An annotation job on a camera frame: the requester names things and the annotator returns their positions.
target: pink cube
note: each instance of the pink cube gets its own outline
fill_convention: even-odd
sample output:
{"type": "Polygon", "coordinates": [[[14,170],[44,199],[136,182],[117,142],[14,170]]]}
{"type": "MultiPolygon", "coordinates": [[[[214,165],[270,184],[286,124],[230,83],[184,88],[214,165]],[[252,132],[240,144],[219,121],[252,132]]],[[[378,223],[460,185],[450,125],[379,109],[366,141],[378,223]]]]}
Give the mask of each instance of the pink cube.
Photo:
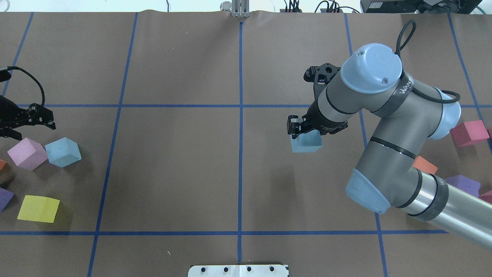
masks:
{"type": "Polygon", "coordinates": [[[489,202],[490,204],[492,204],[492,190],[480,195],[479,198],[485,202],[489,202]]]}
{"type": "Polygon", "coordinates": [[[43,146],[29,138],[21,140],[7,153],[18,167],[31,171],[48,159],[43,146]]]}
{"type": "Polygon", "coordinates": [[[474,145],[490,137],[481,120],[459,124],[451,129],[451,136],[458,147],[474,145]]]}

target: blue tape line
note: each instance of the blue tape line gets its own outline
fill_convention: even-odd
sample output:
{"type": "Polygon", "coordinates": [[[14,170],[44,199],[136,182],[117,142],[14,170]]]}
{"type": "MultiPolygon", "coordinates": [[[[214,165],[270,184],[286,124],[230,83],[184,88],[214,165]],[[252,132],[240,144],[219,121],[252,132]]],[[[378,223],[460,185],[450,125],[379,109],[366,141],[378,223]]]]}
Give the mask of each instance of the blue tape line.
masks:
{"type": "Polygon", "coordinates": [[[97,215],[97,224],[96,224],[96,228],[95,228],[94,243],[92,244],[91,260],[89,262],[89,270],[87,273],[88,277],[90,277],[92,275],[92,268],[94,266],[94,257],[95,257],[95,251],[97,248],[98,233],[99,233],[99,228],[101,227],[102,211],[104,208],[104,201],[106,199],[106,190],[108,188],[109,173],[111,171],[111,162],[113,160],[113,153],[115,150],[116,135],[118,133],[118,125],[120,122],[120,114],[121,114],[121,109],[122,109],[121,105],[123,104],[124,89],[126,86],[126,77],[128,75],[128,68],[130,66],[131,50],[133,48],[133,40],[135,38],[137,19],[138,19],[138,12],[135,13],[135,18],[133,20],[133,30],[131,32],[130,46],[128,48],[128,56],[126,57],[126,66],[125,66],[124,75],[123,75],[123,83],[122,83],[122,89],[121,89],[121,94],[120,94],[120,103],[119,103],[119,107],[118,107],[118,112],[116,113],[115,128],[113,131],[113,139],[111,140],[111,148],[109,151],[108,166],[106,169],[106,176],[104,178],[104,185],[103,185],[102,194],[101,194],[101,202],[99,205],[99,212],[97,215]]]}
{"type": "MultiPolygon", "coordinates": [[[[444,230],[382,230],[383,235],[448,234],[444,230]]],[[[98,236],[237,236],[237,231],[109,231],[98,236]]],[[[377,230],[341,231],[241,231],[244,236],[337,236],[378,235],[377,230]]],[[[94,236],[96,232],[84,231],[0,231],[0,236],[94,236]]]]}
{"type": "Polygon", "coordinates": [[[95,232],[72,231],[0,231],[0,236],[94,236],[95,232]]]}
{"type": "Polygon", "coordinates": [[[379,240],[379,250],[381,251],[381,262],[383,264],[383,274],[384,274],[384,277],[388,277],[388,267],[386,266],[386,254],[384,253],[383,234],[381,231],[381,223],[379,222],[379,214],[375,212],[374,215],[376,217],[377,237],[379,240]]]}
{"type": "Polygon", "coordinates": [[[362,141],[364,142],[364,147],[368,145],[368,139],[366,136],[366,125],[364,123],[364,116],[362,115],[362,111],[359,111],[359,119],[361,120],[361,130],[362,130],[362,141]]]}
{"type": "MultiPolygon", "coordinates": [[[[29,104],[19,104],[19,107],[29,107],[29,104]]],[[[72,108],[309,108],[308,104],[46,104],[45,107],[72,108]]]]}
{"type": "Polygon", "coordinates": [[[236,231],[99,232],[100,236],[237,236],[236,231]]]}
{"type": "Polygon", "coordinates": [[[92,242],[91,259],[89,260],[89,270],[87,271],[87,277],[92,276],[92,268],[94,267],[95,249],[97,247],[97,240],[99,235],[96,233],[94,235],[94,241],[92,242]]]}
{"type": "Polygon", "coordinates": [[[326,236],[326,235],[377,235],[373,231],[243,231],[248,236],[326,236]]]}
{"type": "Polygon", "coordinates": [[[122,104],[126,108],[239,108],[234,104],[122,104]]]}
{"type": "MultiPolygon", "coordinates": [[[[12,63],[12,66],[15,66],[17,64],[17,60],[19,59],[19,55],[21,54],[22,46],[24,46],[24,41],[26,40],[26,37],[28,35],[29,27],[31,26],[31,22],[32,22],[33,17],[34,17],[34,12],[32,12],[31,16],[29,17],[28,24],[26,26],[26,29],[24,30],[24,35],[22,35],[22,40],[21,40],[21,43],[19,44],[19,48],[17,49],[17,53],[15,54],[14,62],[12,63]]],[[[1,93],[2,96],[5,96],[5,94],[7,93],[7,88],[8,88],[9,83],[10,83],[10,80],[8,80],[5,83],[5,86],[3,87],[3,91],[1,93]]]]}
{"type": "MultiPolygon", "coordinates": [[[[348,24],[348,17],[347,14],[343,14],[345,18],[345,28],[347,30],[347,41],[348,41],[348,52],[352,56],[352,41],[350,39],[350,27],[348,24]]],[[[361,129],[362,129],[362,140],[364,142],[364,147],[367,147],[367,137],[366,137],[366,126],[364,124],[364,116],[362,115],[362,111],[359,111],[359,119],[361,121],[361,129]]],[[[384,243],[383,243],[383,235],[381,233],[381,224],[379,222],[379,214],[374,213],[375,218],[376,218],[376,226],[377,226],[377,236],[379,239],[379,250],[381,252],[381,263],[383,265],[383,273],[384,277],[388,277],[388,270],[386,266],[386,254],[384,253],[384,243]]]]}
{"type": "Polygon", "coordinates": [[[250,104],[245,108],[309,108],[309,104],[250,104]]]}
{"type": "Polygon", "coordinates": [[[348,26],[347,14],[344,13],[343,17],[345,18],[345,29],[347,30],[348,53],[352,56],[352,40],[350,39],[350,28],[348,26]]]}
{"type": "Polygon", "coordinates": [[[239,23],[239,173],[238,173],[238,264],[243,257],[242,230],[243,230],[243,22],[239,23]]]}
{"type": "MultiPolygon", "coordinates": [[[[449,20],[449,26],[451,27],[451,33],[453,34],[453,40],[455,41],[456,51],[457,51],[458,57],[460,59],[461,67],[463,68],[466,82],[468,83],[468,87],[470,88],[471,97],[473,98],[473,102],[475,103],[475,107],[477,109],[478,118],[480,120],[484,121],[484,119],[482,117],[482,113],[480,112],[480,106],[478,105],[477,97],[475,96],[475,91],[473,90],[473,86],[471,85],[468,71],[466,70],[466,66],[464,65],[463,56],[461,55],[460,46],[458,45],[458,39],[456,38],[455,27],[453,26],[453,20],[451,19],[450,13],[448,13],[448,20],[449,20]]],[[[490,138],[488,138],[487,143],[489,144],[489,150],[492,153],[492,140],[490,138]]]]}
{"type": "Polygon", "coordinates": [[[383,230],[383,235],[449,234],[444,230],[383,230]]]}

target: black cable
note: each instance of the black cable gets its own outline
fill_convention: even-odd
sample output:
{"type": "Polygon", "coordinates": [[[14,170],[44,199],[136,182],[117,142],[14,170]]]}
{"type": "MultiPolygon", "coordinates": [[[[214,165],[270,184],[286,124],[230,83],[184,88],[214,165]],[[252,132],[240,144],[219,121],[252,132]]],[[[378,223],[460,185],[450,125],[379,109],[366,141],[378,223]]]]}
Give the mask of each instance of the black cable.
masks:
{"type": "Polygon", "coordinates": [[[452,95],[454,96],[453,99],[449,99],[449,100],[443,100],[443,99],[439,99],[439,98],[434,98],[434,97],[431,97],[423,92],[421,92],[420,90],[418,90],[417,88],[413,87],[412,88],[412,92],[415,93],[417,96],[420,96],[426,100],[429,100],[429,101],[432,101],[432,102],[436,102],[436,103],[440,103],[440,104],[451,104],[451,103],[455,103],[455,102],[458,102],[461,98],[461,96],[454,92],[454,91],[449,91],[449,90],[441,90],[443,93],[445,94],[449,94],[449,95],[452,95]]]}
{"type": "Polygon", "coordinates": [[[349,8],[349,9],[353,9],[356,13],[360,13],[358,10],[352,8],[352,7],[347,7],[347,6],[343,6],[343,7],[338,7],[338,12],[340,12],[340,9],[341,8],[349,8]]]}
{"type": "MultiPolygon", "coordinates": [[[[400,35],[398,36],[398,39],[397,39],[397,48],[396,48],[396,52],[395,54],[398,55],[398,57],[400,57],[400,52],[401,50],[405,47],[405,45],[410,41],[410,39],[412,38],[413,36],[413,33],[415,32],[415,29],[417,28],[417,23],[415,22],[415,20],[410,20],[408,21],[404,26],[403,28],[401,29],[401,32],[400,32],[400,35]],[[406,38],[405,42],[403,43],[403,45],[400,46],[401,44],[401,38],[403,37],[403,33],[405,33],[406,29],[408,28],[408,26],[410,26],[410,24],[412,24],[412,31],[410,32],[410,34],[408,35],[408,37],[406,38]]],[[[451,104],[451,103],[456,103],[460,100],[461,96],[459,95],[459,93],[456,93],[454,91],[449,91],[449,90],[441,90],[443,93],[445,94],[449,94],[449,95],[452,95],[454,96],[453,99],[449,99],[449,100],[443,100],[443,99],[438,99],[438,98],[434,98],[434,97],[431,97],[423,92],[421,92],[420,90],[418,90],[417,88],[413,87],[412,88],[412,92],[414,94],[416,94],[417,96],[419,97],[422,97],[426,100],[429,100],[429,101],[432,101],[432,102],[435,102],[435,103],[440,103],[440,104],[451,104]]]]}
{"type": "MultiPolygon", "coordinates": [[[[19,70],[19,71],[24,72],[27,76],[31,77],[31,79],[33,79],[34,82],[36,82],[36,84],[39,86],[39,89],[41,89],[41,98],[42,98],[41,107],[44,107],[44,89],[41,86],[41,83],[39,83],[39,81],[34,76],[32,76],[29,72],[25,71],[24,69],[22,69],[20,67],[15,67],[15,66],[7,67],[7,70],[19,70]]],[[[22,122],[29,121],[30,119],[32,119],[32,117],[28,117],[28,118],[22,119],[22,120],[15,120],[15,121],[0,121],[0,124],[22,123],[22,122]]]]}
{"type": "Polygon", "coordinates": [[[316,7],[316,9],[314,10],[314,12],[316,13],[318,11],[318,8],[319,6],[321,6],[321,4],[323,4],[324,2],[326,2],[326,9],[329,9],[330,8],[330,2],[324,0],[324,1],[321,1],[319,4],[318,4],[318,7],[316,7]]]}
{"type": "Polygon", "coordinates": [[[43,87],[41,86],[41,83],[39,83],[38,80],[36,80],[36,78],[34,78],[34,76],[31,75],[31,73],[25,71],[24,69],[20,68],[20,67],[7,67],[8,70],[19,70],[19,71],[22,71],[24,72],[27,76],[31,77],[31,79],[34,80],[34,82],[36,82],[36,84],[39,86],[39,89],[41,90],[41,107],[44,107],[44,89],[43,87]]]}
{"type": "Polygon", "coordinates": [[[415,29],[417,28],[417,22],[415,22],[415,20],[410,20],[408,21],[405,26],[403,26],[403,28],[401,29],[401,32],[400,32],[400,35],[398,36],[398,39],[397,39],[397,48],[396,48],[396,52],[395,54],[398,55],[398,57],[400,57],[400,51],[405,47],[405,45],[410,41],[410,39],[412,38],[413,36],[413,33],[415,32],[415,29]],[[410,34],[408,35],[408,37],[406,38],[405,42],[403,43],[403,45],[400,47],[400,43],[401,43],[401,38],[403,37],[403,33],[405,33],[406,31],[406,28],[408,28],[408,26],[410,26],[410,24],[412,24],[412,31],[410,32],[410,34]]]}

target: orange cube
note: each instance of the orange cube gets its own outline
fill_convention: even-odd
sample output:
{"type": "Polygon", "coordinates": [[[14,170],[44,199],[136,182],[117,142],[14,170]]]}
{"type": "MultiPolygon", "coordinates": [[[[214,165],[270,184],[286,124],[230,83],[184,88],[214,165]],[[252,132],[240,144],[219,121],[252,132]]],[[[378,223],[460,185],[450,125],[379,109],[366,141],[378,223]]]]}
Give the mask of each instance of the orange cube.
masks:
{"type": "Polygon", "coordinates": [[[415,159],[415,162],[413,162],[413,167],[416,169],[425,172],[427,174],[432,174],[434,175],[437,172],[437,166],[431,164],[428,162],[426,159],[422,158],[421,156],[418,156],[415,159]]]}
{"type": "Polygon", "coordinates": [[[0,160],[0,170],[2,170],[6,164],[7,164],[6,161],[0,160]]]}

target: robotic arm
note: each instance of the robotic arm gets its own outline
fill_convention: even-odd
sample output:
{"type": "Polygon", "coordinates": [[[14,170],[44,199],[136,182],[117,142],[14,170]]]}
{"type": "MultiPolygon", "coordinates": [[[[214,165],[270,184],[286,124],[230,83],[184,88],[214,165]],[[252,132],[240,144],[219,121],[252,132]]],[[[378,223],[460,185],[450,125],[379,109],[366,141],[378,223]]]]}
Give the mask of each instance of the robotic arm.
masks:
{"type": "Polygon", "coordinates": [[[0,68],[0,82],[8,81],[12,75],[9,70],[20,70],[27,74],[41,89],[41,105],[33,103],[27,109],[19,108],[14,102],[0,95],[0,136],[22,140],[22,134],[14,128],[24,125],[45,125],[51,130],[56,129],[53,112],[44,107],[44,90],[41,84],[29,72],[20,67],[0,68]]]}
{"type": "Polygon", "coordinates": [[[369,110],[381,120],[353,170],[347,195],[377,213],[400,208],[492,250],[492,205],[412,167],[427,139],[441,139],[455,127],[461,107],[458,94],[430,87],[403,70],[400,39],[410,23],[415,30],[414,21],[407,23],[396,53],[371,43],[341,68],[324,64],[306,70],[315,100],[301,118],[288,117],[287,132],[292,139],[313,130],[335,134],[347,128],[352,115],[369,110]]]}

